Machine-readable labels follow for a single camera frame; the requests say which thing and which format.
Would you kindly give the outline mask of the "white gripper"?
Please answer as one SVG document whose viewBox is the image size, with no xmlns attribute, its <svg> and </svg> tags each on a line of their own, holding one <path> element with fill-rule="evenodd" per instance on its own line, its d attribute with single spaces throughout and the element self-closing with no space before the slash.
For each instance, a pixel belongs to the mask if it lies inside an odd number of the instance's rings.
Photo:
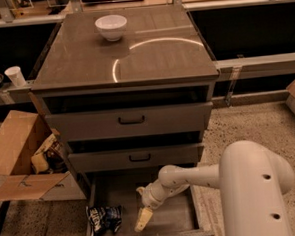
<svg viewBox="0 0 295 236">
<path fill-rule="evenodd" d="M 152 218 L 152 210 L 157 210 L 168 198 L 175 197 L 188 188 L 188 185 L 169 188 L 162 185 L 158 179 L 155 182 L 149 183 L 146 187 L 138 187 L 136 192 L 141 195 L 141 200 L 145 207 L 142 207 L 138 212 L 134 231 L 142 232 Z"/>
</svg>

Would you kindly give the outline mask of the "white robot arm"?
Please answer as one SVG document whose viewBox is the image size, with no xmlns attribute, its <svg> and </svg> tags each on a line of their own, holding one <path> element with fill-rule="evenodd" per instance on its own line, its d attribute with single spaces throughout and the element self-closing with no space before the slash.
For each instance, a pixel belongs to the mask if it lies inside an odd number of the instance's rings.
<svg viewBox="0 0 295 236">
<path fill-rule="evenodd" d="M 295 184 L 286 159 L 256 142 L 228 145 L 216 165 L 166 165 L 158 178 L 139 187 L 143 203 L 135 230 L 141 232 L 168 198 L 193 186 L 220 191 L 225 236 L 293 236 L 283 195 Z"/>
</svg>

